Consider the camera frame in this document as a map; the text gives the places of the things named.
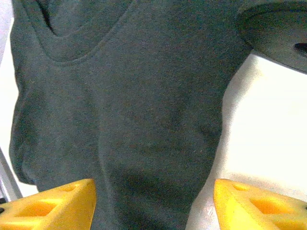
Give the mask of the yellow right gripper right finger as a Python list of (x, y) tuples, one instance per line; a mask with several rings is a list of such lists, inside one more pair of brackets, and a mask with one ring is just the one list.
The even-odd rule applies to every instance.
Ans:
[(227, 179), (213, 191), (220, 230), (307, 230), (307, 203)]

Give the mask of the dark gray cloth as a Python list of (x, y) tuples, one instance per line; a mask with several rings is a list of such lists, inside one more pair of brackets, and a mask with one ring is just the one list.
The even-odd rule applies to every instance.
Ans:
[(307, 42), (307, 0), (12, 0), (9, 154), (42, 192), (92, 178), (91, 230), (186, 230), (253, 49)]

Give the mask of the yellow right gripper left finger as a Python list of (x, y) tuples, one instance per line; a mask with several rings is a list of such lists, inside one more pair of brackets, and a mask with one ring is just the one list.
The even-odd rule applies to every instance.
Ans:
[(92, 179), (0, 204), (0, 230), (90, 230), (96, 206)]

